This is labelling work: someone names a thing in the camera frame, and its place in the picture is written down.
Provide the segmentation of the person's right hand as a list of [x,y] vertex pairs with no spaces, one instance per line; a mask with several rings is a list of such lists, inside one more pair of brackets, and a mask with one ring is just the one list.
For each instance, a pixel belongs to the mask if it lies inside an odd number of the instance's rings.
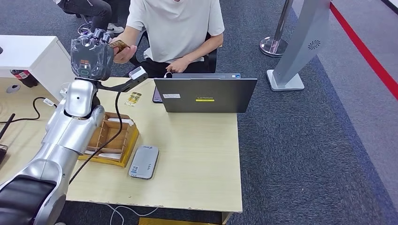
[[114,38],[109,46],[114,51],[114,63],[123,64],[128,62],[137,51],[136,45],[128,45],[126,42],[119,38]]

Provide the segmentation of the person's left hand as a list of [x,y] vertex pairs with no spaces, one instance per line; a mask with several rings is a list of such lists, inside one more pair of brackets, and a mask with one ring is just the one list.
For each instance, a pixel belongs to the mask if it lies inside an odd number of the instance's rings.
[[190,61],[185,59],[185,58],[179,58],[175,61],[173,61],[171,64],[169,64],[166,67],[167,72],[172,72],[172,73],[182,73],[187,69],[189,66]]

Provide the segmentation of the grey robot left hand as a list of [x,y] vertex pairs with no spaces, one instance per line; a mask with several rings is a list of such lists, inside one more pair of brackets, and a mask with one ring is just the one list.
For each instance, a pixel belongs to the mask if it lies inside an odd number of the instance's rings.
[[94,33],[71,40],[70,65],[72,72],[84,79],[105,81],[110,77],[114,50],[109,41],[111,32],[96,29]]

